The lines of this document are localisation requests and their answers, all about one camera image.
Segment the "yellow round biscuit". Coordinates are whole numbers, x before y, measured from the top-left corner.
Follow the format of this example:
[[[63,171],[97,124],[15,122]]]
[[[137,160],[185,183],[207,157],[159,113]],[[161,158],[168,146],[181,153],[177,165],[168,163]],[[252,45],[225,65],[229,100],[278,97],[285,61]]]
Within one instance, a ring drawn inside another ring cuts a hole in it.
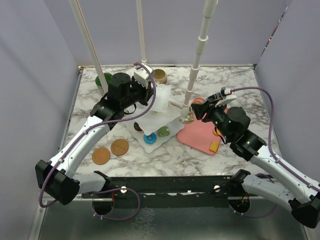
[[[220,131],[218,129],[216,129],[216,128],[213,129],[213,134],[215,136],[220,136],[221,135]]]

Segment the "sprinkled cake slice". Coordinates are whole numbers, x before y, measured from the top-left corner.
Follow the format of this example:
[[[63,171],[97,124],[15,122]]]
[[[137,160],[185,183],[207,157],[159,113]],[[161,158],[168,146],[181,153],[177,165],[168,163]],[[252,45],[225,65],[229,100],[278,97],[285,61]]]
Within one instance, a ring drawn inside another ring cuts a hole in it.
[[[186,118],[184,119],[184,123],[185,124],[190,124],[190,123],[192,123],[194,121],[195,121],[195,119],[194,119],[194,115],[193,114],[188,114],[186,116]]]

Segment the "pink serving tray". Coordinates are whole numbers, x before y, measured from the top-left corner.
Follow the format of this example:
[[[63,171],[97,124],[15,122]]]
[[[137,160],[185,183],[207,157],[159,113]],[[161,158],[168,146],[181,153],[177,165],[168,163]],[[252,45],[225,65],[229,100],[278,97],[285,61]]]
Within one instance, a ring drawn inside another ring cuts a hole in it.
[[[213,133],[215,125],[212,122],[202,122],[197,120],[194,114],[192,123],[184,124],[184,128],[177,134],[177,140],[193,149],[199,150],[208,155],[215,155],[217,152],[209,150],[211,142],[219,142],[219,147],[222,142],[221,136],[216,136]]]

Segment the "chocolate donut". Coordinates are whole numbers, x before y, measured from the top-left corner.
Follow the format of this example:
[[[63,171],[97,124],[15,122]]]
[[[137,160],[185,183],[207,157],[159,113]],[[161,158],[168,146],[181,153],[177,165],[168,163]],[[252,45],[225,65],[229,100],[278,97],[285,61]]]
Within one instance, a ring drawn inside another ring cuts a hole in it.
[[[133,128],[136,132],[141,133],[143,130],[141,129],[140,125],[137,122],[133,123]]]

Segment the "white tiered serving stand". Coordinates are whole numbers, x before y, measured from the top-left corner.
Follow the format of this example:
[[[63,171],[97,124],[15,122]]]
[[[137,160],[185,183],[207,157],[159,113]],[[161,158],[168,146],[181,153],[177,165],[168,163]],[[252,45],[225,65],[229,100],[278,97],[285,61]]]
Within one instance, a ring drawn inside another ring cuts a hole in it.
[[[184,124],[181,123],[181,110],[170,103],[171,90],[171,85],[157,84],[156,97],[151,109],[143,116],[124,123],[133,137],[144,148],[146,153],[153,152],[163,143],[176,136],[176,134],[185,127]],[[134,122],[139,124],[143,132],[134,130]],[[163,126],[169,127],[170,135],[159,137],[157,131]],[[144,135],[150,135],[151,133],[156,134],[157,140],[154,144],[147,145],[145,144],[143,137]]]

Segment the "blue frosted donut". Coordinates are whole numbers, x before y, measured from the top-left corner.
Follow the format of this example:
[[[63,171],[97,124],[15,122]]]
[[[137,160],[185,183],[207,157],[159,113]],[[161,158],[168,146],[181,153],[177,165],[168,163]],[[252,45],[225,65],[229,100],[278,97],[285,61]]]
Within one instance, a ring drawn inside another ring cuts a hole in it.
[[[157,141],[157,135],[153,132],[150,135],[144,135],[143,141],[147,145],[153,145]]]

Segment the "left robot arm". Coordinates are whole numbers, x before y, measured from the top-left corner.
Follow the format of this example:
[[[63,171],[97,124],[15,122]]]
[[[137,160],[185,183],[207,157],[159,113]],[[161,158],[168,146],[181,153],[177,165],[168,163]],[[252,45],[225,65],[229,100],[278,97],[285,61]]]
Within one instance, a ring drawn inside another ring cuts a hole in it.
[[[35,165],[38,187],[40,188],[39,205],[43,203],[44,193],[50,195],[54,202],[69,204],[77,195],[94,192],[106,197],[111,190],[108,177],[95,171],[83,177],[75,174],[85,156],[119,122],[126,119],[125,109],[140,103],[148,109],[154,104],[156,82],[153,70],[142,68],[134,76],[120,72],[108,82],[108,91],[96,103],[80,131],[49,161],[40,160]]]

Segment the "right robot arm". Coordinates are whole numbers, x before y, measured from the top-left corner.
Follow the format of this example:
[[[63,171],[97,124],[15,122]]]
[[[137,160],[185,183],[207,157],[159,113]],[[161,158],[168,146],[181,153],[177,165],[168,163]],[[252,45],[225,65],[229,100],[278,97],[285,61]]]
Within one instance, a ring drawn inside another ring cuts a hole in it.
[[[211,122],[240,158],[269,173],[278,183],[260,180],[245,170],[238,171],[229,189],[268,199],[291,212],[302,225],[314,229],[320,222],[320,183],[303,174],[272,151],[271,145],[249,130],[251,119],[242,107],[227,108],[235,95],[216,93],[200,103],[192,103],[197,120]]]

